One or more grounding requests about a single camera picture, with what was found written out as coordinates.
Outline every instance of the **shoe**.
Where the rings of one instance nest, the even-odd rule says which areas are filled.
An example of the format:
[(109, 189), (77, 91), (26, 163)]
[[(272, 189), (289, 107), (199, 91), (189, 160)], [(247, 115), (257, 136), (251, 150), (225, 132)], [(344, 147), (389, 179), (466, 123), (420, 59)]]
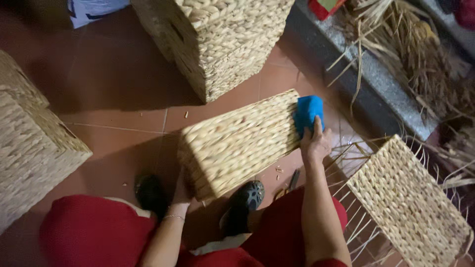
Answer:
[(135, 198), (143, 210), (151, 210), (161, 221), (167, 212), (169, 203), (165, 196), (160, 178), (156, 175), (143, 175), (135, 179)]
[(249, 181), (229, 198), (229, 209), (219, 221), (224, 235), (235, 236), (248, 233), (247, 216), (257, 210), (264, 199), (265, 190), (261, 181)]

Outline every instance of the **red tile floor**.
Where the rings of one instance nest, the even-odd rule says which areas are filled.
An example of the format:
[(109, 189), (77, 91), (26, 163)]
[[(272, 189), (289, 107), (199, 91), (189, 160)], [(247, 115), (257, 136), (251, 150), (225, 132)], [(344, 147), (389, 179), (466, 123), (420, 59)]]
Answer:
[[(176, 67), (165, 61), (130, 7), (76, 30), (46, 31), (2, 10), (0, 25), (0, 49), (17, 60), (47, 96), (50, 108), (94, 152), (0, 236), (1, 266), (47, 266), (37, 235), (53, 200), (88, 194), (137, 204), (133, 180), (146, 172), (159, 175), (171, 195), (179, 171), (176, 149), (181, 128), (290, 88), (324, 99), (325, 123), (335, 133), (335, 144), (358, 138), (334, 108), (332, 92), (326, 90), (322, 77), (309, 71), (304, 75), (299, 69), (305, 67), (297, 68), (293, 61), (298, 60), (291, 61), (280, 49), (281, 43), (260, 73), (203, 105)], [(277, 166), (284, 173), (277, 173)], [(266, 188), (262, 207), (272, 202), (301, 166), (297, 150), (255, 177)], [(298, 184), (303, 183), (301, 174)], [(183, 233), (190, 248), (221, 238), (218, 221), (226, 199), (206, 207), (192, 203)], [(372, 251), (366, 249), (358, 266), (374, 261), (383, 242)], [(359, 245), (357, 240), (350, 249)], [(394, 255), (384, 266), (395, 266), (399, 259)]]

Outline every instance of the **woven basket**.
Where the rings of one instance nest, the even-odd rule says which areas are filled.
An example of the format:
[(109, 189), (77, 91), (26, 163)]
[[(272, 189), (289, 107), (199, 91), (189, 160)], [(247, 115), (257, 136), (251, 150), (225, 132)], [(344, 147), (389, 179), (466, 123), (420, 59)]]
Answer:
[(166, 28), (168, 26), (167, 20), (160, 16), (160, 9), (154, 0), (131, 0), (140, 23), (145, 30), (150, 34), (163, 57), (168, 62), (173, 62), (173, 52), (167, 43)]
[(294, 0), (150, 1), (158, 3), (159, 10), (165, 14), (162, 21), (167, 22), (164, 29), (175, 62), (204, 102), (217, 99), (261, 70), (284, 31), (285, 19), (294, 3)]
[(460, 212), (397, 135), (347, 185), (409, 266), (447, 267), (473, 240)]
[(183, 129), (178, 157), (196, 198), (218, 198), (295, 150), (297, 99), (292, 89)]
[(0, 50), (0, 92), (8, 92), (15, 99), (26, 98), (41, 107), (49, 105), (32, 82), (26, 77), (15, 60)]
[(48, 109), (0, 91), (0, 233), (92, 152)]

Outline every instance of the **silver bracelet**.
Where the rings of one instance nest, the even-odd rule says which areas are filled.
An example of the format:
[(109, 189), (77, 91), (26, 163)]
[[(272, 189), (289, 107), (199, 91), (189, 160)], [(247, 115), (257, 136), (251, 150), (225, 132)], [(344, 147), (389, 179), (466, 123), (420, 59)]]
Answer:
[(163, 219), (166, 219), (166, 218), (180, 218), (180, 219), (183, 220), (183, 222), (185, 221), (185, 218), (183, 218), (182, 216), (175, 215), (175, 214), (170, 214), (170, 215), (167, 215), (167, 216), (163, 217)]

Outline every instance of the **red clothing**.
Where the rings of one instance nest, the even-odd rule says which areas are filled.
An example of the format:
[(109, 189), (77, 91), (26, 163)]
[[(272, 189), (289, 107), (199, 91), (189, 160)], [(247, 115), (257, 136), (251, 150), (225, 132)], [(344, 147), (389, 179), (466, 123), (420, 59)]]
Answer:
[[(303, 266), (301, 228), (303, 188), (281, 197), (262, 215), (259, 229), (240, 248), (193, 256), (180, 253), (177, 266), (277, 267)], [(333, 203), (342, 224), (344, 207)], [(154, 234), (155, 222), (139, 217), (127, 204), (76, 195), (53, 202), (40, 228), (40, 244), (53, 267), (136, 266)], [(314, 267), (344, 267), (335, 259)]]

